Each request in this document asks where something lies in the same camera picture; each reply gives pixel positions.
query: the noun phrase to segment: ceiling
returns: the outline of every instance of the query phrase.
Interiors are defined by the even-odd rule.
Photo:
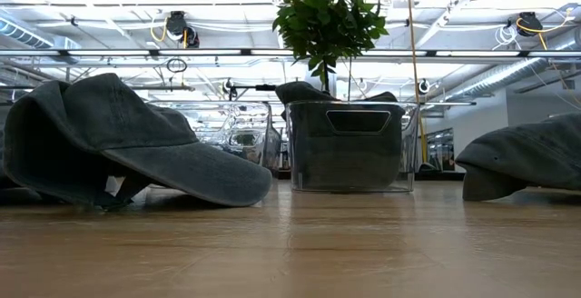
[[[411,28],[407,0],[380,1],[381,13],[387,17],[389,35],[375,44],[383,49],[410,49]],[[167,36],[162,42],[152,38],[151,26],[157,36],[162,35],[163,19],[175,10],[184,11],[201,41],[200,48],[282,48],[281,40],[271,31],[271,22],[281,0],[0,0],[0,13],[24,22],[39,34],[64,36],[82,48],[179,48]],[[581,8],[579,0],[413,0],[412,15],[414,36],[421,49],[471,49],[503,50],[539,47],[538,39],[517,36],[507,45],[500,38],[507,35],[500,31],[509,19],[515,20],[521,12],[535,12],[545,28],[564,22],[566,10],[569,18],[565,25],[547,34],[547,40],[578,25]],[[0,49],[30,48],[11,38],[0,35]],[[172,77],[166,69],[157,71],[151,67],[124,67],[123,63],[139,61],[122,57],[107,61],[85,58],[87,63],[100,64],[98,68],[75,65],[70,67],[68,78],[116,72],[128,84],[161,85]],[[106,67],[114,61],[117,67]],[[66,78],[64,68],[50,67],[50,60],[14,59],[14,62],[35,68],[59,79]],[[147,61],[162,65],[164,60]],[[302,80],[307,75],[305,64],[291,65],[281,59],[256,60],[250,57],[196,57],[186,72],[175,77],[177,82],[194,87],[194,91],[151,91],[152,99],[219,99],[223,83],[231,79],[235,84],[281,84]],[[451,88],[461,84],[494,65],[481,63],[422,63],[418,65],[418,77],[426,78],[438,87]],[[351,88],[351,97],[379,94],[391,91],[399,99],[410,99],[414,94],[414,70],[409,62],[372,63],[354,62],[351,73],[358,87]],[[349,69],[339,63],[338,87],[343,88],[349,79]],[[247,92],[241,100],[276,101],[272,93]]]

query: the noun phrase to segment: potted plant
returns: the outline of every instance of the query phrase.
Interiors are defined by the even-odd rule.
[[[380,4],[365,0],[283,0],[277,27],[284,44],[292,49],[295,63],[309,58],[312,76],[318,76],[329,91],[329,73],[337,60],[361,56],[374,48],[374,39],[387,35]]]
[[[295,63],[309,59],[312,76],[329,91],[340,58],[362,55],[387,35],[379,4],[365,0],[283,0],[272,24]],[[413,174],[415,104],[312,102],[286,105],[291,179],[308,191],[389,191]]]

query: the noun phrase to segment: clear plastic bin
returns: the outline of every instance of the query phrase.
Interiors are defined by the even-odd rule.
[[[276,173],[281,135],[272,127],[271,107],[263,103],[155,101],[182,113],[198,139]]]
[[[413,190],[418,104],[295,102],[286,112],[293,189]]]

